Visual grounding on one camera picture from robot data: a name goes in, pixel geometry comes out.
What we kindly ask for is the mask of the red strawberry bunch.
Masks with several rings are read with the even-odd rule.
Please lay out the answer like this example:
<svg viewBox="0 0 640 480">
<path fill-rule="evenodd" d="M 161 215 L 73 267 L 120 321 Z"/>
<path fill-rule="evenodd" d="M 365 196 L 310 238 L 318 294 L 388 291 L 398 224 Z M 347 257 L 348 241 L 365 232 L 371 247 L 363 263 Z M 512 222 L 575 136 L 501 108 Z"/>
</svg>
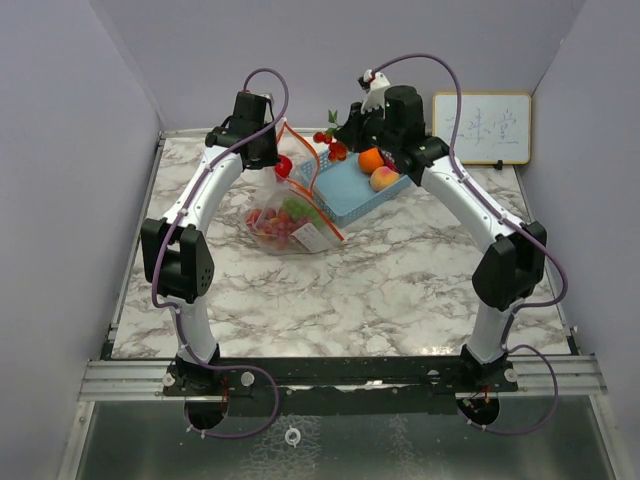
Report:
<svg viewBox="0 0 640 480">
<path fill-rule="evenodd" d="M 245 218 L 245 226 L 253 234 L 264 232 L 268 226 L 265 211 L 260 208 L 251 209 Z"/>
</svg>

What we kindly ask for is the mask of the red apple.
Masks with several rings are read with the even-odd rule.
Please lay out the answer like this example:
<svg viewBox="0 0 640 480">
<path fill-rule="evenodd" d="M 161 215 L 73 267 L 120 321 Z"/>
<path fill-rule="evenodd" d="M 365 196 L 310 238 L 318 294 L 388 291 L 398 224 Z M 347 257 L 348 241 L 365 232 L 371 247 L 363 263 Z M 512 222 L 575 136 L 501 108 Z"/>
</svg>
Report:
<svg viewBox="0 0 640 480">
<path fill-rule="evenodd" d="M 279 181 L 284 181 L 289 178 L 293 169 L 293 163 L 286 155 L 278 155 L 278 163 L 273 167 L 276 178 Z"/>
</svg>

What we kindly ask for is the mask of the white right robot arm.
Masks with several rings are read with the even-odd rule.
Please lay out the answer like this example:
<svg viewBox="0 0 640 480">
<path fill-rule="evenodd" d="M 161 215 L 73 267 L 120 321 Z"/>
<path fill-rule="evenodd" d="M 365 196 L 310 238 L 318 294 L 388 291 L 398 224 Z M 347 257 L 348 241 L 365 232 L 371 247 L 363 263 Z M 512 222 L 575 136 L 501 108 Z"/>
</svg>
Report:
<svg viewBox="0 0 640 480">
<path fill-rule="evenodd" d="M 508 319 L 544 274 L 547 240 L 538 222 L 524 223 L 480 188 L 443 140 L 425 131 L 422 97 L 412 86 L 365 87 L 335 137 L 355 152 L 380 151 L 402 175 L 438 199 L 475 241 L 482 258 L 472 275 L 479 308 L 463 348 L 461 383 L 481 391 L 505 355 Z"/>
</svg>

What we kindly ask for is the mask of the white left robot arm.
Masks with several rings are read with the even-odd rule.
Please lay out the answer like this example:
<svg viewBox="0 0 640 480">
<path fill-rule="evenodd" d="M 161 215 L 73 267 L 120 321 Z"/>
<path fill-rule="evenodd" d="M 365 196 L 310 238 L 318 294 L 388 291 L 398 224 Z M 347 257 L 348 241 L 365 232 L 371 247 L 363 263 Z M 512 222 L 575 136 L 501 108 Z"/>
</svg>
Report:
<svg viewBox="0 0 640 480">
<path fill-rule="evenodd" d="M 159 219 L 143 221 L 140 240 L 144 272 L 152 303 L 170 310 L 176 335 L 176 357 L 191 364 L 186 382 L 206 395 L 220 385 L 219 355 L 211 333 L 205 294 L 214 277 L 206 234 L 224 195 L 246 169 L 278 162 L 275 125 L 268 95 L 241 91 L 232 114 L 205 137 L 197 169 L 178 200 Z"/>
</svg>

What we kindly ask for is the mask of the orange fruit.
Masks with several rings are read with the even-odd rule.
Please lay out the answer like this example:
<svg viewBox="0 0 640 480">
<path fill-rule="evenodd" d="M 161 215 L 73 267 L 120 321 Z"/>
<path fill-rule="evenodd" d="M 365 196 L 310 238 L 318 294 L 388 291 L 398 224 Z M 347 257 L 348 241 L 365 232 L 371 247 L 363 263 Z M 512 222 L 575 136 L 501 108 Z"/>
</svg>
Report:
<svg viewBox="0 0 640 480">
<path fill-rule="evenodd" d="M 370 148 L 358 155 L 358 166 L 360 170 L 367 174 L 373 174 L 378 168 L 383 167 L 385 161 L 377 148 Z"/>
</svg>

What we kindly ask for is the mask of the small whiteboard wooden frame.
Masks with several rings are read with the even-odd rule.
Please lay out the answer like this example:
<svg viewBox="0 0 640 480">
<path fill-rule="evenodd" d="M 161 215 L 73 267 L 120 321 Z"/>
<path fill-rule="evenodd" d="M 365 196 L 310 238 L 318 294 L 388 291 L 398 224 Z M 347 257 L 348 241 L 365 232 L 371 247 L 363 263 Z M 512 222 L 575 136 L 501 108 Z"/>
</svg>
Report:
<svg viewBox="0 0 640 480">
<path fill-rule="evenodd" d="M 527 93 L 438 92 L 432 100 L 432 132 L 452 143 L 464 164 L 523 165 L 531 158 L 532 98 Z"/>
</svg>

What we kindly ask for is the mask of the clear zip bag orange zipper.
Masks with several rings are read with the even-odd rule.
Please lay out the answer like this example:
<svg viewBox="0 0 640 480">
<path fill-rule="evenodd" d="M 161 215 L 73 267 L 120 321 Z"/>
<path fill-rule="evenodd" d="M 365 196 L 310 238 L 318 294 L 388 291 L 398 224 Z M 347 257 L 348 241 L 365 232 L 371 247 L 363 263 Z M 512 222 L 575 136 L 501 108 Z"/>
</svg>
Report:
<svg viewBox="0 0 640 480">
<path fill-rule="evenodd" d="M 341 246 L 344 236 L 304 194 L 273 193 L 244 213 L 244 226 L 257 246 L 270 255 L 317 254 Z"/>
</svg>

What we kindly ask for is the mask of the blue plastic basket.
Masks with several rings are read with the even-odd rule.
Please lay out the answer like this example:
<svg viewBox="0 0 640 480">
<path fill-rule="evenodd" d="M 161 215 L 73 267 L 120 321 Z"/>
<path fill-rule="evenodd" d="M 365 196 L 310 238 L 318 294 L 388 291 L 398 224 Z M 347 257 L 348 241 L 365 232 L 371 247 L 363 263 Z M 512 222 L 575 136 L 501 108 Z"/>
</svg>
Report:
<svg viewBox="0 0 640 480">
<path fill-rule="evenodd" d="M 376 192 L 369 177 L 360 170 L 357 154 L 349 154 L 344 161 L 331 162 L 328 149 L 303 161 L 294 172 L 294 178 L 304 187 L 311 185 L 313 175 L 316 175 L 312 187 L 315 203 L 340 228 L 370 213 L 411 185 L 410 179 L 401 175 L 392 185 Z"/>
</svg>

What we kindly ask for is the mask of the peach fruit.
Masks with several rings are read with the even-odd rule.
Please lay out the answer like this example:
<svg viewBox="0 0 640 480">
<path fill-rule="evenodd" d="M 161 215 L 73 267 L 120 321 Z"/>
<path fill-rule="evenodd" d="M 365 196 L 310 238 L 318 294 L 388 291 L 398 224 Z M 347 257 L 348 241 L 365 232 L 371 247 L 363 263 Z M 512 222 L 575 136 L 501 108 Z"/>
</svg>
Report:
<svg viewBox="0 0 640 480">
<path fill-rule="evenodd" d="M 400 178 L 400 174 L 387 166 L 381 166 L 374 170 L 370 176 L 369 183 L 375 192 L 393 185 Z"/>
</svg>

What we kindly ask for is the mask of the green grape bunch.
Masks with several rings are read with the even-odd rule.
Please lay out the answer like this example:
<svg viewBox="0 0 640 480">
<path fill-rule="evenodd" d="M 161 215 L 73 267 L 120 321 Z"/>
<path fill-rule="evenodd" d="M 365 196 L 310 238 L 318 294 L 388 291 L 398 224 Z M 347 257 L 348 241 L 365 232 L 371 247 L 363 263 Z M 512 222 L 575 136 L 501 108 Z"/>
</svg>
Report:
<svg viewBox="0 0 640 480">
<path fill-rule="evenodd" d="M 315 205 L 299 196 L 285 198 L 282 202 L 281 209 L 294 222 L 310 221 L 316 223 L 321 220 L 321 216 L 316 210 Z"/>
</svg>

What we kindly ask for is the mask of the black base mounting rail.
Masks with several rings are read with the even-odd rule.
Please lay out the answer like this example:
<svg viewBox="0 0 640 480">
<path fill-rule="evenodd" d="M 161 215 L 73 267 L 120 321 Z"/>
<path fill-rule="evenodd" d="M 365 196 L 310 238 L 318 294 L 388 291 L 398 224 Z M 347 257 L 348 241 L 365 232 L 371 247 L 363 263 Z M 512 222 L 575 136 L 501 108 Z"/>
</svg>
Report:
<svg viewBox="0 0 640 480">
<path fill-rule="evenodd" d="M 181 359 L 162 380 L 166 398 L 236 416 L 453 414 L 456 396 L 517 390 L 511 361 L 470 355 L 220 357 L 210 368 Z"/>
</svg>

